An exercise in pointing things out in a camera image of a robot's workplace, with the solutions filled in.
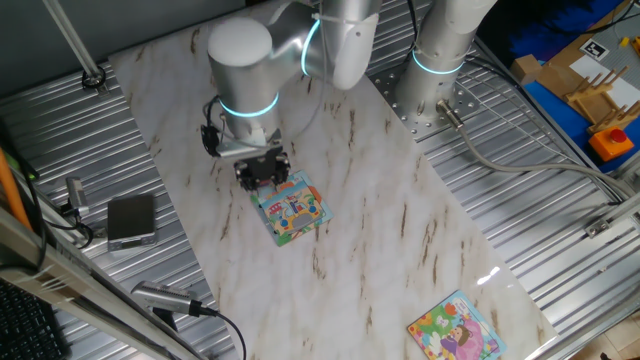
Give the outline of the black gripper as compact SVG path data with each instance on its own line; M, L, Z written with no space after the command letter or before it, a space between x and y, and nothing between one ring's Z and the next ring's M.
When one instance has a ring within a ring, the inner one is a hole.
M247 192L254 190L254 183L271 181L276 186L283 184L289 177L290 168L288 154L282 147L234 163L237 181Z

